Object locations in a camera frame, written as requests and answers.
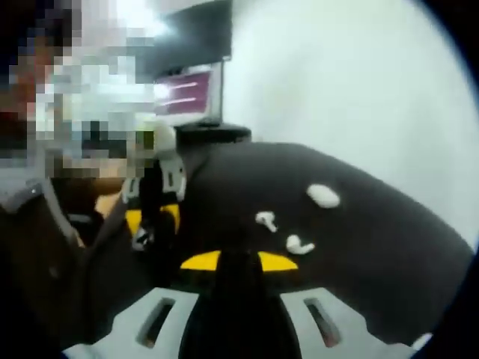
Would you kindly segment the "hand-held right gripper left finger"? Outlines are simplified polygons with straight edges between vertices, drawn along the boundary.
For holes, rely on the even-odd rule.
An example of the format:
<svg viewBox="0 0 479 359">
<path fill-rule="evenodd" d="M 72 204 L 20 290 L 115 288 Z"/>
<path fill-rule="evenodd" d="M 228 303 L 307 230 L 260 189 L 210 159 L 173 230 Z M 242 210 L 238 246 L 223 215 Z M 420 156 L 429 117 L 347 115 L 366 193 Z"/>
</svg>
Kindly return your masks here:
<svg viewBox="0 0 479 359">
<path fill-rule="evenodd" d="M 63 351 L 67 358 L 238 358 L 240 254 L 214 251 L 176 263 L 145 263 L 149 289 L 105 314 L 105 333 Z"/>
</svg>

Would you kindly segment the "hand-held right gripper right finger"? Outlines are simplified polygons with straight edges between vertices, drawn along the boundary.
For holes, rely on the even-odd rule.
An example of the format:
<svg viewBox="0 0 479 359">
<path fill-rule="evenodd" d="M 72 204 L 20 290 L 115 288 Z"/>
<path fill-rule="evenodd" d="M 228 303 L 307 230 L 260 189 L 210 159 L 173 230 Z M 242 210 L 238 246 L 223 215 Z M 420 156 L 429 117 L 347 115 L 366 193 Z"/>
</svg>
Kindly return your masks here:
<svg viewBox="0 0 479 359">
<path fill-rule="evenodd" d="M 414 356 L 411 345 L 374 333 L 334 279 L 343 275 L 310 257 L 239 254 L 239 357 Z"/>
</svg>

